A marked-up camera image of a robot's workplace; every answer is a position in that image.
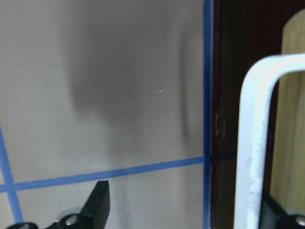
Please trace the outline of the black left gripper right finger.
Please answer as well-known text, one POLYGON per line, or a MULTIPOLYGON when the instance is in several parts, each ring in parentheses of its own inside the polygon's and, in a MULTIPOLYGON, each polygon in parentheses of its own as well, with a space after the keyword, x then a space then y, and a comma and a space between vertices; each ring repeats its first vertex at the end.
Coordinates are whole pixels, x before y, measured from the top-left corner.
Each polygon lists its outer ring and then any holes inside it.
POLYGON ((284 229, 283 221, 286 217, 288 213, 263 189, 259 229, 284 229))

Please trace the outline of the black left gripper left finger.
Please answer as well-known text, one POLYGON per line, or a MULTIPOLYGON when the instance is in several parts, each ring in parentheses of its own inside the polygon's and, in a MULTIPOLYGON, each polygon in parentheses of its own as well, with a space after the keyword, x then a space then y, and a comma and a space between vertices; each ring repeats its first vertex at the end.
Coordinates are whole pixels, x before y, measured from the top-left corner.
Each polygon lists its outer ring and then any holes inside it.
POLYGON ((88 229, 104 229, 110 214, 108 181, 98 181, 81 209, 88 229))

